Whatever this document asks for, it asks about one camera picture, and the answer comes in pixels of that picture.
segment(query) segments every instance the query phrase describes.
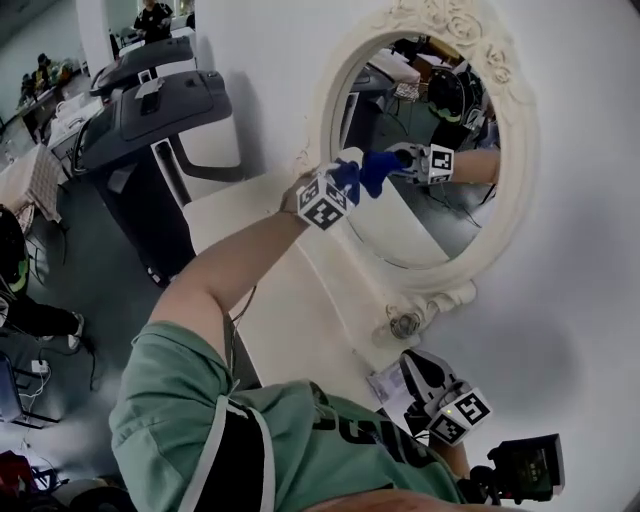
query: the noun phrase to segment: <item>gray floor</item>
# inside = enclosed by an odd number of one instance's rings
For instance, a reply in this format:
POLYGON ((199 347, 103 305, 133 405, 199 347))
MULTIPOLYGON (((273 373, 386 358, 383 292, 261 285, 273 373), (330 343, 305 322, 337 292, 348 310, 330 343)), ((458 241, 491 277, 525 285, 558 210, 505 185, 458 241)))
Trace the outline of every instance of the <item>gray floor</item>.
MULTIPOLYGON (((395 111, 396 106, 393 105, 391 112, 395 111)), ((426 104, 416 102, 411 106, 403 102, 397 119, 389 114, 379 118, 372 149, 384 151, 398 142, 429 145, 438 123, 426 104)), ((433 198, 430 198, 426 189, 409 184, 402 178, 390 179, 411 211, 450 258, 459 256, 477 236, 478 226, 484 225, 491 217, 493 204, 489 202, 480 206, 490 188, 486 185, 448 183, 432 186, 429 191, 433 198)))
MULTIPOLYGON (((29 295, 85 316, 86 333, 97 351, 96 390, 89 391, 92 358, 84 350, 71 357, 46 352, 44 358, 51 365, 52 377, 36 399, 33 412, 61 422, 42 431, 0 424, 0 451, 10 449, 24 454, 21 445, 26 436, 31 446, 26 454, 33 465, 47 466, 44 457, 63 476, 77 479, 117 471, 107 418, 131 352, 131 340, 146 322, 162 290, 147 277, 135 250, 93 188, 85 183, 67 183, 66 187, 70 194, 60 192, 59 200, 63 222, 70 228, 66 264, 62 265, 60 231, 42 217, 37 218, 35 236, 30 239, 45 248, 38 251, 44 286, 31 276, 29 295)), ((56 338, 46 346, 68 351, 64 338, 56 338)), ((10 356, 16 367, 28 369, 38 345, 27 336, 12 334, 0 338, 0 350, 10 356)), ((236 376, 242 387, 255 386, 257 379, 241 344, 238 350, 236 376)), ((36 382, 29 392, 38 387, 36 382)), ((29 402, 24 399, 25 407, 29 402)))

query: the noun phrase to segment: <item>hand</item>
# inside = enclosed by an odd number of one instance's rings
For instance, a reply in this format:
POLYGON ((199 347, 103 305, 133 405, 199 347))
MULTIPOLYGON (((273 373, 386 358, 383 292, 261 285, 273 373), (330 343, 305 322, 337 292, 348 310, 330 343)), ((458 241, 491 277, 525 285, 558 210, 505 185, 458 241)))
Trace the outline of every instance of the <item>hand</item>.
POLYGON ((296 182, 285 191, 282 195, 282 202, 280 203, 281 212, 298 214, 298 195, 296 192, 313 181, 315 177, 314 172, 315 171, 308 171, 300 175, 296 182))

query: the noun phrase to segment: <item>black pants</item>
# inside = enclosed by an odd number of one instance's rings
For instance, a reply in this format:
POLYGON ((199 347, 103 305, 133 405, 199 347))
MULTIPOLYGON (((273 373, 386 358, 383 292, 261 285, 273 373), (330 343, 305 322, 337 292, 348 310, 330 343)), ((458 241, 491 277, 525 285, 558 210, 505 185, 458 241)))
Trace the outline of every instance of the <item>black pants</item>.
POLYGON ((32 336, 66 336, 78 331, 78 319, 64 309, 38 304, 23 295, 9 304, 5 326, 32 336))

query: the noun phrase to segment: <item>shoe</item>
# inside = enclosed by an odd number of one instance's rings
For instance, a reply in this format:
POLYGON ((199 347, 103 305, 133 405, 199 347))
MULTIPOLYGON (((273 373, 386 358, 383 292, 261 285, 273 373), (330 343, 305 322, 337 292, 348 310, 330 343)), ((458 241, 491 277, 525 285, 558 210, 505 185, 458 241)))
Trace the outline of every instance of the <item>shoe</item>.
POLYGON ((80 338, 78 338, 77 336, 73 336, 72 334, 69 334, 69 349, 72 352, 75 352, 79 346, 80 346, 80 338))
POLYGON ((76 331, 74 336, 80 338, 84 331, 84 317, 80 313, 73 313, 73 316, 75 316, 76 320, 78 321, 78 330, 76 331))
POLYGON ((80 345, 80 337, 84 331, 84 317, 78 313, 73 313, 73 316, 78 320, 78 330, 75 334, 69 334, 69 349, 76 350, 80 345))

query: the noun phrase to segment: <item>cable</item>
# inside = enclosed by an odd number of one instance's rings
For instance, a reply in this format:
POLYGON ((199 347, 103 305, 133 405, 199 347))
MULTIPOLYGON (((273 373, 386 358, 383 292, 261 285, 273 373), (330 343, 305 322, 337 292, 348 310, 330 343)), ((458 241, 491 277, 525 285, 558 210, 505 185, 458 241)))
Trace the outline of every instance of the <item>cable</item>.
POLYGON ((450 202, 449 202, 449 197, 447 196, 447 193, 444 189, 444 186, 442 185, 442 183, 440 183, 440 188, 442 189, 442 195, 445 199, 445 201, 441 201, 440 199, 438 199, 437 197, 433 197, 429 192, 427 192, 427 197, 430 199, 433 199, 434 201, 436 201, 437 203, 440 203, 441 205, 443 205, 445 208, 448 208, 449 210, 451 210, 454 213, 464 213, 466 215, 466 221, 469 222, 470 224, 472 224, 473 226, 475 226, 478 229, 482 229, 482 226, 480 224, 478 224, 476 222, 476 220, 473 218, 473 216, 471 215, 471 213, 469 213, 469 211, 465 208, 465 206, 463 204, 458 204, 458 207, 462 209, 462 212, 455 208, 450 202))
POLYGON ((27 442, 27 435, 25 434, 25 436, 22 438, 22 442, 20 443, 20 451, 24 454, 25 458, 27 459, 27 462, 29 463, 29 466, 31 468, 36 467, 31 460, 29 459, 29 451, 31 451, 31 453, 33 455, 35 455, 36 457, 38 457, 39 459, 42 459, 43 461, 45 461, 47 463, 47 465, 51 468, 51 471, 53 471, 53 474, 56 478, 55 484, 54 486, 57 488, 58 486, 60 486, 63 482, 62 480, 60 480, 60 476, 58 475, 58 470, 56 468, 53 467, 53 464, 51 464, 51 462, 49 461, 49 459, 46 459, 45 457, 43 457, 42 455, 38 455, 32 448, 31 445, 27 442))
POLYGON ((70 357, 75 356, 78 352, 80 352, 80 345, 78 345, 78 348, 76 348, 73 352, 62 352, 60 350, 56 350, 55 348, 40 346, 40 350, 38 350, 38 361, 42 361, 42 358, 40 357, 42 355, 42 352, 53 352, 54 354, 70 357))
POLYGON ((42 394, 42 392, 44 391, 44 387, 51 380, 51 374, 52 373, 53 372, 51 371, 51 367, 49 367, 49 372, 47 373, 47 378, 44 379, 44 380, 42 379, 42 373, 40 374, 40 389, 38 389, 38 391, 36 391, 33 395, 26 395, 26 394, 20 393, 20 396, 25 397, 25 398, 33 398, 34 401, 35 401, 35 398, 42 394))
POLYGON ((93 387, 93 378, 95 376, 96 373, 96 353, 93 350, 89 350, 87 349, 87 352, 89 352, 89 354, 91 354, 91 376, 89 377, 89 391, 94 391, 94 387, 93 387))
POLYGON ((238 318, 241 318, 244 316, 244 314, 247 312, 247 309, 249 309, 249 306, 251 305, 251 302, 253 301, 253 296, 256 294, 256 289, 258 288, 258 285, 255 285, 252 289, 251 289, 251 295, 249 295, 249 299, 247 300, 247 303, 244 305, 244 308, 242 308, 242 311, 240 311, 240 313, 238 313, 235 318, 233 320, 231 320, 232 322, 235 322, 238 318))
POLYGON ((251 290, 251 295, 249 295, 249 299, 247 300, 247 303, 244 305, 244 308, 242 308, 242 311, 240 311, 240 313, 238 313, 231 320, 231 323, 234 324, 233 325, 233 333, 231 334, 231 350, 230 350, 230 355, 229 355, 229 369, 231 370, 231 375, 233 375, 233 372, 234 372, 235 366, 236 366, 236 336, 238 335, 238 327, 240 326, 240 322, 242 321, 242 317, 244 317, 244 314, 249 309, 249 306, 251 305, 251 302, 253 302, 253 297, 256 294, 257 288, 258 288, 258 285, 253 287, 253 289, 251 290))

